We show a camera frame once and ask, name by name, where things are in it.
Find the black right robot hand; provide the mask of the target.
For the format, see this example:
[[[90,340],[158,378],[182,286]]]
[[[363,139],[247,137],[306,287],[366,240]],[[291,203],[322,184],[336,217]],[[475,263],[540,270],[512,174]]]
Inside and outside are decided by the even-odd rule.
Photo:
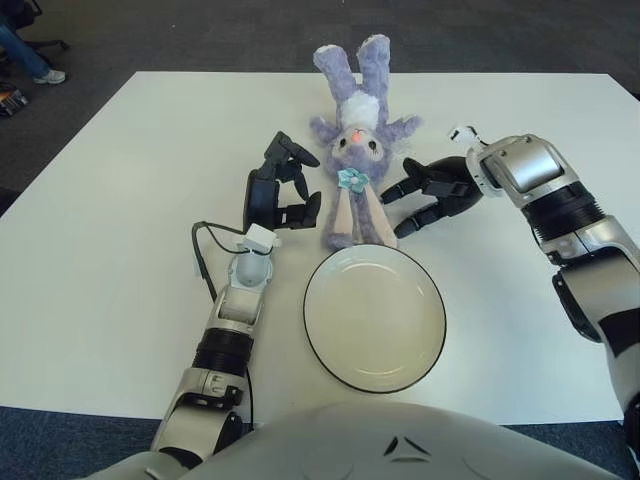
[[[459,215],[475,206],[483,197],[466,166],[464,157],[450,156],[428,165],[407,157],[402,166],[406,177],[381,194],[382,203],[390,204],[416,191],[434,197],[436,201],[402,220],[394,228],[394,234],[398,239],[405,238],[445,217]]]

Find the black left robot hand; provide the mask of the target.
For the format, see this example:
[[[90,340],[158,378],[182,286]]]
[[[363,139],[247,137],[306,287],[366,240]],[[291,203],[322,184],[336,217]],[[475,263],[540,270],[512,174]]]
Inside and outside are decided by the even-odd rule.
[[[268,230],[314,228],[322,193],[309,193],[302,168],[319,165],[314,155],[278,131],[264,153],[264,163],[249,173],[243,210],[244,231],[252,224]],[[280,186],[287,182],[294,183],[303,203],[279,206]]]

